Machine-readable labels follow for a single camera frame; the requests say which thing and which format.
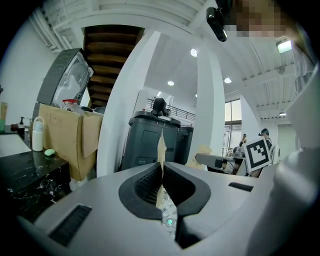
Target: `white plastic container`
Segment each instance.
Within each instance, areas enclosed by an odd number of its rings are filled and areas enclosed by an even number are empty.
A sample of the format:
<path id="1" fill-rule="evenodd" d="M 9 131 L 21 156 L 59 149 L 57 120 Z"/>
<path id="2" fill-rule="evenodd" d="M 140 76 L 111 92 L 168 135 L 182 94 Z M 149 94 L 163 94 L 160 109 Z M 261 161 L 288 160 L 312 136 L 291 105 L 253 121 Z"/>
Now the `white plastic container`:
<path id="1" fill-rule="evenodd" d="M 32 131 L 32 150 L 33 151 L 42 151 L 44 149 L 44 127 L 45 120 L 38 116 L 34 119 L 33 122 L 33 131 Z"/>

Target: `window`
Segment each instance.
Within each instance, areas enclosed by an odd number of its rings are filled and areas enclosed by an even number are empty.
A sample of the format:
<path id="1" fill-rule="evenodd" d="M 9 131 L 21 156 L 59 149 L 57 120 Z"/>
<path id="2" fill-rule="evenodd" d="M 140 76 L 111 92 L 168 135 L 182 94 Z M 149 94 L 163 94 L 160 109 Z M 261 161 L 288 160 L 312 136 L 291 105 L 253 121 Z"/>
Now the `window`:
<path id="1" fill-rule="evenodd" d="M 234 100 L 224 104 L 224 121 L 240 121 L 241 115 L 241 101 Z"/>
<path id="2" fill-rule="evenodd" d="M 223 147 L 228 147 L 230 125 L 224 126 Z"/>
<path id="3" fill-rule="evenodd" d="M 234 149 L 235 147 L 239 146 L 239 143 L 242 139 L 241 134 L 241 125 L 236 124 L 231 126 L 231 137 L 229 144 L 230 149 Z"/>
<path id="4" fill-rule="evenodd" d="M 231 103 L 224 104 L 224 121 L 231 121 Z"/>
<path id="5" fill-rule="evenodd" d="M 240 99 L 230 102 L 232 109 L 231 121 L 237 121 L 242 119 L 241 115 L 241 102 Z"/>

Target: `black trash bin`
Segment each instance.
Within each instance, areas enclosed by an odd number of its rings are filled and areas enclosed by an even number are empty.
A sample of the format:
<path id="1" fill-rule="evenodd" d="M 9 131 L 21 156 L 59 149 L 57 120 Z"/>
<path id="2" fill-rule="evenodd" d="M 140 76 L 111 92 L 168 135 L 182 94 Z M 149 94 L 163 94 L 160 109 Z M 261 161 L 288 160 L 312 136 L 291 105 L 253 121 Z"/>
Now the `black trash bin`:
<path id="1" fill-rule="evenodd" d="M 192 135 L 194 128 L 191 126 L 182 126 L 179 129 L 176 140 L 176 152 L 174 162 L 185 165 L 188 161 L 188 156 L 191 147 Z"/>
<path id="2" fill-rule="evenodd" d="M 165 161 L 175 160 L 180 121 L 158 118 L 146 111 L 138 111 L 130 118 L 131 126 L 122 160 L 122 170 L 158 161 L 158 142 L 163 131 L 166 145 Z"/>

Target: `security camera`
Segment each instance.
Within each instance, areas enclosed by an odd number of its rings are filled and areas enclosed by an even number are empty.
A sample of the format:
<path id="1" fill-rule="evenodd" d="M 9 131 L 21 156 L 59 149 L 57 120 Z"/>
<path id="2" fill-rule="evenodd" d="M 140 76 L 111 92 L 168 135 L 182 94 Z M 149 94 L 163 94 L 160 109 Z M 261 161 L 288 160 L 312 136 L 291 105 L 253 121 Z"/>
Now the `security camera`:
<path id="1" fill-rule="evenodd" d="M 206 10 L 206 22 L 214 32 L 216 38 L 225 42 L 227 40 L 227 33 L 225 25 L 230 22 L 230 10 L 232 7 L 232 0 L 216 0 L 218 8 L 209 7 Z"/>

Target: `cardboard box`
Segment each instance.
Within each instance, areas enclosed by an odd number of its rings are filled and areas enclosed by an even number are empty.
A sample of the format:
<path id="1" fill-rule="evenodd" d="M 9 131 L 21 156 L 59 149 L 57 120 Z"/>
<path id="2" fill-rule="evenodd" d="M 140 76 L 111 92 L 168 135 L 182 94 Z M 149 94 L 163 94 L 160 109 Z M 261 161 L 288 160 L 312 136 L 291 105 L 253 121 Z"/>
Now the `cardboard box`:
<path id="1" fill-rule="evenodd" d="M 70 176 L 82 181 L 97 161 L 97 149 L 103 115 L 70 112 L 41 104 L 39 116 L 44 118 L 43 147 L 54 149 L 69 162 Z"/>
<path id="2" fill-rule="evenodd" d="M 8 103 L 0 102 L 0 132 L 5 130 Z"/>

